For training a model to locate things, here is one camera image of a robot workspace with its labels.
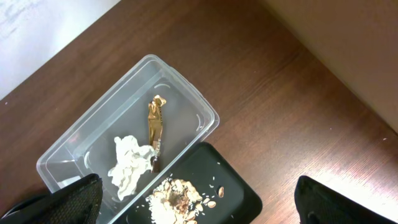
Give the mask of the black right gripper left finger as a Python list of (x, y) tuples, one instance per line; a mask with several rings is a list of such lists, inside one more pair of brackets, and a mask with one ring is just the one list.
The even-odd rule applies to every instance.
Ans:
[(18, 203), (4, 214), (1, 224), (96, 223), (102, 198), (102, 179), (90, 174), (52, 194)]

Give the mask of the gold foil wrapper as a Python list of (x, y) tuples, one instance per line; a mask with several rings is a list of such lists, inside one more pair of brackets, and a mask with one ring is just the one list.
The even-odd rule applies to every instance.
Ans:
[(151, 157), (152, 173), (160, 172), (160, 148), (163, 131), (162, 106), (166, 100), (160, 95), (155, 95), (148, 104), (149, 144), (154, 148), (155, 155)]

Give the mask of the white napkin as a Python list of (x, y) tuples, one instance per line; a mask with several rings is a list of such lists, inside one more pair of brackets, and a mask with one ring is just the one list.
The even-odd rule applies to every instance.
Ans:
[(111, 177), (111, 183), (118, 188), (117, 196), (122, 201), (136, 193), (141, 175), (153, 169), (151, 159), (156, 155), (156, 151), (150, 145), (140, 146), (132, 135), (115, 137), (114, 142), (117, 162), (108, 171), (108, 177)]

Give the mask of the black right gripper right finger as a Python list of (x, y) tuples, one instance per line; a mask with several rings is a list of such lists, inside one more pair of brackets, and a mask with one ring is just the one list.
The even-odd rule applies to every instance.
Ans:
[(301, 224), (396, 224), (306, 175), (298, 178), (294, 200)]

